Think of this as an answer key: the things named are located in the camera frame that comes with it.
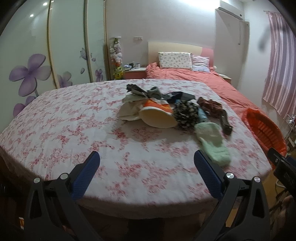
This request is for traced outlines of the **pink white left nightstand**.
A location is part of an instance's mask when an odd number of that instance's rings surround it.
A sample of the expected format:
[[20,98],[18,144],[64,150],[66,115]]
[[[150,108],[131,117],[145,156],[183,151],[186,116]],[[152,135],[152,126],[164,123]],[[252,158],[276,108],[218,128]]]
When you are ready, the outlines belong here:
[[146,77],[146,68],[126,70],[123,75],[124,79],[145,79]]

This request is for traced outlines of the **right nightstand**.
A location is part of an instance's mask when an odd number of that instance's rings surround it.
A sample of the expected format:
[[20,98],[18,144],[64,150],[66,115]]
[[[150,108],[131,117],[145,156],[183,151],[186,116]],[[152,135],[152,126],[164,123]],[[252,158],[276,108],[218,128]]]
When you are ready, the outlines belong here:
[[225,74],[221,74],[221,73],[218,73],[218,75],[223,78],[225,81],[227,81],[229,84],[231,84],[232,82],[232,78],[230,78],[229,76],[225,75]]

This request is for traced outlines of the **beige pink headboard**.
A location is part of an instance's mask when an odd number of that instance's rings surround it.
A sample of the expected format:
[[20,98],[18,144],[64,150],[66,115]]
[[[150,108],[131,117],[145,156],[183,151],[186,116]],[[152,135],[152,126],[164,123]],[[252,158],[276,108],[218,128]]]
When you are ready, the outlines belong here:
[[214,66],[214,50],[189,44],[148,42],[148,64],[159,62],[158,52],[187,52],[209,57],[209,66]]

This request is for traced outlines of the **pink striped curtain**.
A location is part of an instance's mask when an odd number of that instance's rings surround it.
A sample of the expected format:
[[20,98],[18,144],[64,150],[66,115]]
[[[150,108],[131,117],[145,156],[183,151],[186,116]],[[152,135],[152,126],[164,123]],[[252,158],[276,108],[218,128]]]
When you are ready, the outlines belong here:
[[281,14],[267,15],[271,53],[262,99],[284,118],[295,113],[295,36]]

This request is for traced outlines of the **white air conditioner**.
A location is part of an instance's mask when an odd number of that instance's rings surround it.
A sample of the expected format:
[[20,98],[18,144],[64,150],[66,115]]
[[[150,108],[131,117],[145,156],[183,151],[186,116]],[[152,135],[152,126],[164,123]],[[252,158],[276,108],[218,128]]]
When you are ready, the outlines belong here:
[[249,22],[245,20],[242,1],[219,1],[217,16],[224,23],[234,43],[243,46],[248,40]]

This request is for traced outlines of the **black floral fabric scrunchie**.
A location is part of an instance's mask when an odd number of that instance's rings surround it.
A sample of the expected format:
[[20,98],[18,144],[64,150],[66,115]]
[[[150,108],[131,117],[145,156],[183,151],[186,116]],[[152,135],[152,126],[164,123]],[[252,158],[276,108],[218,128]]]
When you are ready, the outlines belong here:
[[177,100],[173,110],[179,128],[192,129],[199,121],[198,106],[191,101]]

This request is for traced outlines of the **pink striped pillow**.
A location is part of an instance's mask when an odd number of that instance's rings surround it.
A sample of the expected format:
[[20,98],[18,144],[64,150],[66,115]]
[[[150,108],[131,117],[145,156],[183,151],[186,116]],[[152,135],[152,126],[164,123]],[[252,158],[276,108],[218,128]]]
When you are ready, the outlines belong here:
[[203,57],[199,55],[191,54],[192,70],[199,72],[210,72],[209,69],[209,57]]

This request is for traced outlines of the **stuffed toy flower bouquet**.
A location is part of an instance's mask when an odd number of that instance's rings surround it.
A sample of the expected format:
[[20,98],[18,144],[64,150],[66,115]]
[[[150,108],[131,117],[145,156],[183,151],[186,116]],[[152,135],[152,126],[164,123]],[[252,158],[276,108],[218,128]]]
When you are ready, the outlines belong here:
[[120,37],[111,38],[111,45],[109,48],[110,60],[115,68],[122,65],[122,52],[119,39]]

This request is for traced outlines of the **mint green fuzzy sock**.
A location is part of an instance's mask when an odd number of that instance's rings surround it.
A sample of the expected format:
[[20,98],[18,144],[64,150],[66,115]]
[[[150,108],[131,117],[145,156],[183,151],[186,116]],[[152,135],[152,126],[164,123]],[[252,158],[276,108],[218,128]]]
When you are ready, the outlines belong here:
[[202,150],[211,161],[221,167],[228,166],[231,162],[230,152],[224,145],[220,127],[213,122],[202,122],[197,123],[194,130]]

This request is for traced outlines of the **orange plastic trash basket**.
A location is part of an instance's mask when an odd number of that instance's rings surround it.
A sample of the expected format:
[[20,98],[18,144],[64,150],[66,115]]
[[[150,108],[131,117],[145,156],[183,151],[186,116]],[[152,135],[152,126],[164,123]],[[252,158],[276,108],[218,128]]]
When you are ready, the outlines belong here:
[[270,148],[274,148],[282,156],[287,154],[285,139],[279,127],[266,115],[248,108],[242,116],[242,121],[250,129],[265,154]]

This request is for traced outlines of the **orange white paper cup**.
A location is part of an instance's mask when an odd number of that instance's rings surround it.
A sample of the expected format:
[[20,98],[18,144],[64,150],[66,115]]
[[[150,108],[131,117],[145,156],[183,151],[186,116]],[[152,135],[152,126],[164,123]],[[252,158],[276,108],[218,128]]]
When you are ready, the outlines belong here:
[[178,125],[166,100],[149,98],[138,114],[144,123],[154,128],[173,128]]

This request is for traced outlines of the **brown woven fabric scrunchie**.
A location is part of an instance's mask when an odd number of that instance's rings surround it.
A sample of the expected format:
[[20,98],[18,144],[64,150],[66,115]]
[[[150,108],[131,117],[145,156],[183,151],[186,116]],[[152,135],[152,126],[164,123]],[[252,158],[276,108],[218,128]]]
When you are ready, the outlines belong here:
[[208,113],[212,117],[218,118],[222,113],[222,104],[213,101],[212,99],[205,100],[203,97],[199,97],[197,103],[204,112]]

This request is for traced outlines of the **floral pink white tablecloth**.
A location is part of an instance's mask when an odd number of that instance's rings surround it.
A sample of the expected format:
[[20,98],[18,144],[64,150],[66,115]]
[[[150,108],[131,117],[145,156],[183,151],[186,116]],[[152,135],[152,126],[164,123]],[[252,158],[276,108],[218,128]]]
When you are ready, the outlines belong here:
[[101,164],[81,204],[158,207],[212,200],[193,163],[192,131],[119,118],[126,81],[43,93],[1,133],[1,155],[21,175],[45,180],[70,172],[93,151]]

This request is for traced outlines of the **blue tube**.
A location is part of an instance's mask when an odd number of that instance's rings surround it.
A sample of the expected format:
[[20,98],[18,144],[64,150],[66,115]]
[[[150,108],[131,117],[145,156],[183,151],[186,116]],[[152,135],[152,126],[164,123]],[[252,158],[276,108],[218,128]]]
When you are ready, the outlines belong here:
[[199,117],[199,122],[200,123],[208,122],[207,115],[205,114],[205,112],[201,108],[198,108],[198,117]]

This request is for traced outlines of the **white wall socket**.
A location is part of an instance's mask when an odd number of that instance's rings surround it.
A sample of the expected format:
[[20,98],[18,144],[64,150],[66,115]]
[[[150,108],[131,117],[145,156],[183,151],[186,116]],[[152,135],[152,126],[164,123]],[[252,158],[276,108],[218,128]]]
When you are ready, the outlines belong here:
[[142,41],[143,40],[143,37],[142,36],[133,37],[133,40],[135,42]]

